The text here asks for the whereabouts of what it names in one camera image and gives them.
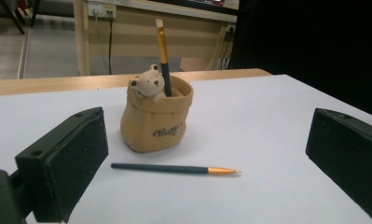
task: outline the bear face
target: bear face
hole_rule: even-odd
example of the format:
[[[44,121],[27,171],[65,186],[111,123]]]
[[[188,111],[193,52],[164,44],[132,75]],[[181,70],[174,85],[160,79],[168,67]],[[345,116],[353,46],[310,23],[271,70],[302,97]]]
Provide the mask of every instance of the bear face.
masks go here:
[[[139,97],[151,97],[153,103],[165,96],[162,91],[165,87],[165,81],[155,64],[151,64],[150,69],[137,78],[131,79],[130,84],[132,88],[137,90],[136,93]]]

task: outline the ceramic pen holder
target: ceramic pen holder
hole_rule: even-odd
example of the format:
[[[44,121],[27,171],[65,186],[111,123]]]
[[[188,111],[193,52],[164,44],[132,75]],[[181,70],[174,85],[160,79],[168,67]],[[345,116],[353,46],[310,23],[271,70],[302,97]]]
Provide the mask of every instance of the ceramic pen holder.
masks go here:
[[[151,97],[141,97],[130,82],[120,130],[132,150],[158,151],[178,144],[183,138],[194,91],[179,77],[171,77],[171,83],[172,96],[153,102]]]

